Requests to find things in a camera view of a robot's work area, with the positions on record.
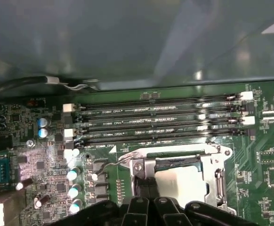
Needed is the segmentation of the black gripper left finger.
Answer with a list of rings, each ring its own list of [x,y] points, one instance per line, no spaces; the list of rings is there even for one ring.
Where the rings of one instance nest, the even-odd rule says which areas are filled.
[[[111,200],[100,201],[51,226],[146,226],[150,206],[150,179],[135,179],[138,196],[119,206]]]

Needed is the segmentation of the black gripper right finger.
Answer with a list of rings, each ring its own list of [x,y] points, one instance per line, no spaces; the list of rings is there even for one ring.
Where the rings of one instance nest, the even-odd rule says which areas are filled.
[[[162,197],[154,178],[149,178],[150,198],[153,208],[164,226],[256,226],[257,223],[245,220],[232,213],[208,205],[191,201],[184,208],[175,204],[170,197]]]

